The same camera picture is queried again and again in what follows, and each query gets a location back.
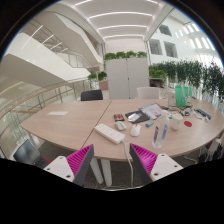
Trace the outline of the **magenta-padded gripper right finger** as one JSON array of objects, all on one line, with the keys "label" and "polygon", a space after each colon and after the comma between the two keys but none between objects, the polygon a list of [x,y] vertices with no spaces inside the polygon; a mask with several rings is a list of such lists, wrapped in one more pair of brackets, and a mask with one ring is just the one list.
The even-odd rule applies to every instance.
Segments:
[{"label": "magenta-padded gripper right finger", "polygon": [[129,153],[144,185],[182,169],[182,166],[167,154],[155,154],[133,143],[130,144]]}]

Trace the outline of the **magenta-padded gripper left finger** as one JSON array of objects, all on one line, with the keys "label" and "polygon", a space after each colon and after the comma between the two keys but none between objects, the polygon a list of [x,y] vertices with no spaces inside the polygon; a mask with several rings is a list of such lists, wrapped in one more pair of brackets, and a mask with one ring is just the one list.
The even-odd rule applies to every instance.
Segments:
[{"label": "magenta-padded gripper left finger", "polygon": [[67,157],[58,156],[44,170],[82,186],[93,156],[94,146],[90,144]]}]

